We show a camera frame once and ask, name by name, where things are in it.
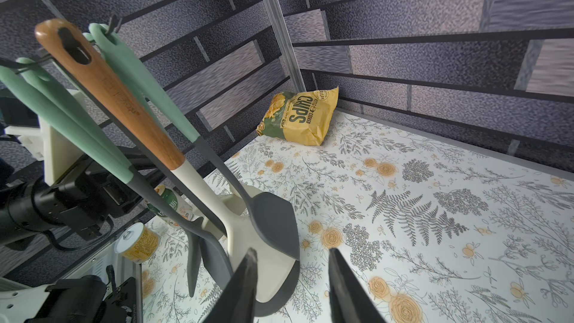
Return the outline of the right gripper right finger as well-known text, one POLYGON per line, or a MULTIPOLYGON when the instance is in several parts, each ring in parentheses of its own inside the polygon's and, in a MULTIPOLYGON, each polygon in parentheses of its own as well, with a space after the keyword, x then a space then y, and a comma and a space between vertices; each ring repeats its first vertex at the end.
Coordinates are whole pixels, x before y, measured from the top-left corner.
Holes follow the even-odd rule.
POLYGON ((329 250, 328 271, 332 322, 385 322, 337 248, 329 250))

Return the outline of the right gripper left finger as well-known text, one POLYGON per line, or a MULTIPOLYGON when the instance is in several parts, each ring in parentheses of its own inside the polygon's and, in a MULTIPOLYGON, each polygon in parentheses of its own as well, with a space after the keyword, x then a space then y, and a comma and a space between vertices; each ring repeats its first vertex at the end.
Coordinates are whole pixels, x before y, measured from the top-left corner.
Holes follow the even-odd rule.
POLYGON ((254 321, 258 283, 257 263, 256 251, 249 248, 215 306, 203 320, 204 323, 254 321))

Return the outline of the green handle cream utensil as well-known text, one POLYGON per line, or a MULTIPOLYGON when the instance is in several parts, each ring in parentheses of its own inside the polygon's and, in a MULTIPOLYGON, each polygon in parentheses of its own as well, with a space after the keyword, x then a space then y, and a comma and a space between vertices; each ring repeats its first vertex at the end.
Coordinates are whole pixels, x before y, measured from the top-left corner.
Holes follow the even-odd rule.
POLYGON ((224 290, 233 276, 230 260, 220 242, 202 228, 202 218, 188 221, 173 209, 132 166, 122 152, 97 128, 91 117, 61 86, 44 85, 41 90, 28 84, 7 67, 1 68, 1 82, 49 125, 89 155, 108 172, 116 176, 143 199, 176 222, 188 236, 188 285, 194 294, 198 262, 194 254, 201 253, 203 265, 213 280, 224 290))

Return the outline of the green handle grey turner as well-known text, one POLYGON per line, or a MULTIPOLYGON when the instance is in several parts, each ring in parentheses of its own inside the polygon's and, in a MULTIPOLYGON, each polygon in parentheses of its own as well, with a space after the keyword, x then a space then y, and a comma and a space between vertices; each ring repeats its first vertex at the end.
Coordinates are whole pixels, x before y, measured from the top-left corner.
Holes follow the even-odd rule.
POLYGON ((251 196, 120 37, 108 25, 99 23, 91 23, 88 30, 103 58, 121 81, 133 93, 148 98, 224 175, 232 191, 246 203, 251 222, 261 239, 272 248, 299 260, 297 222, 292 204, 267 191, 251 196))

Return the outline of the wooden handle white spatula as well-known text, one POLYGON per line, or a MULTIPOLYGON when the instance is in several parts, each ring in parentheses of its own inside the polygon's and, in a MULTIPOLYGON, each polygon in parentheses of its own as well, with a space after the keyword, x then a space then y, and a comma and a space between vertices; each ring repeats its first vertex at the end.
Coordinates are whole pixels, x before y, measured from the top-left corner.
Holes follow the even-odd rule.
POLYGON ((191 163, 155 122, 147 104, 136 97, 95 50, 84 35, 64 19, 51 19, 35 27, 35 37, 81 86, 117 118, 190 192, 198 209, 206 209, 224 225, 226 252, 233 274, 249 248, 257 253, 258 283, 256 315, 268 316, 291 298, 297 286, 300 264, 265 243, 250 215, 239 216, 226 205, 243 199, 232 195, 218 197, 191 163))

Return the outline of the grey utensil rack stand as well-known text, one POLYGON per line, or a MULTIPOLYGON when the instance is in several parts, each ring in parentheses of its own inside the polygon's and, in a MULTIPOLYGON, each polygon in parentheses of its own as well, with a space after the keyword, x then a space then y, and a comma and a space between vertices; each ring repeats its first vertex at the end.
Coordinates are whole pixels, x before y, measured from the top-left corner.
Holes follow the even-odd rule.
POLYGON ((84 34, 64 19, 49 19, 36 25, 34 35, 79 86, 188 189, 198 209, 216 216, 227 246, 222 247, 212 233, 185 220, 164 202, 67 89, 40 65, 34 61, 2 65, 1 81, 8 89, 119 181, 176 221, 189 245, 201 247, 204 266, 223 290, 230 287, 243 259, 255 260, 253 312, 256 316, 277 312, 293 294, 300 270, 297 225, 289 203, 264 191, 251 195, 110 27, 93 23, 84 34), (155 119, 150 105, 167 116, 224 175, 233 197, 245 203, 248 216, 231 211, 206 184, 155 119))

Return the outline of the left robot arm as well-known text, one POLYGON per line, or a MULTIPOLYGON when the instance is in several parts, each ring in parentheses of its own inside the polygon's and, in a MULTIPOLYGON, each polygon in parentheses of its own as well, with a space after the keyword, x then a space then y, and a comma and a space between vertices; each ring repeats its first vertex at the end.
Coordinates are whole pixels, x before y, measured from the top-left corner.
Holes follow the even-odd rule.
MULTIPOLYGON (((130 214, 141 197, 86 156, 49 185, 43 178, 1 189, 1 245, 23 251, 44 235, 60 251, 53 230, 68 227, 89 245, 109 242, 114 220, 130 214)), ((1 290, 2 322, 141 322, 138 276, 84 275, 33 288, 1 290)))

